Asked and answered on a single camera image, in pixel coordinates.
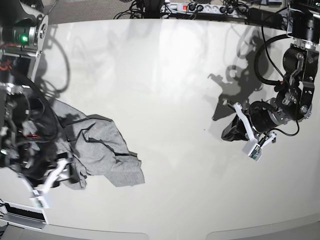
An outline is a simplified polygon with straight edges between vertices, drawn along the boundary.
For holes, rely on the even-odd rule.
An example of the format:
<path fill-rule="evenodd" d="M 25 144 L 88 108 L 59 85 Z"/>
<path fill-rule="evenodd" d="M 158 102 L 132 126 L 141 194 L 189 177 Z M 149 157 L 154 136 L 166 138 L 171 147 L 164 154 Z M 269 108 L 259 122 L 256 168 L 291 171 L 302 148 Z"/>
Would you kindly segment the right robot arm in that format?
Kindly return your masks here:
<path fill-rule="evenodd" d="M 59 122 L 35 83 L 48 22 L 41 0 L 0 3 L 0 165 L 35 183 L 57 166 Z"/>

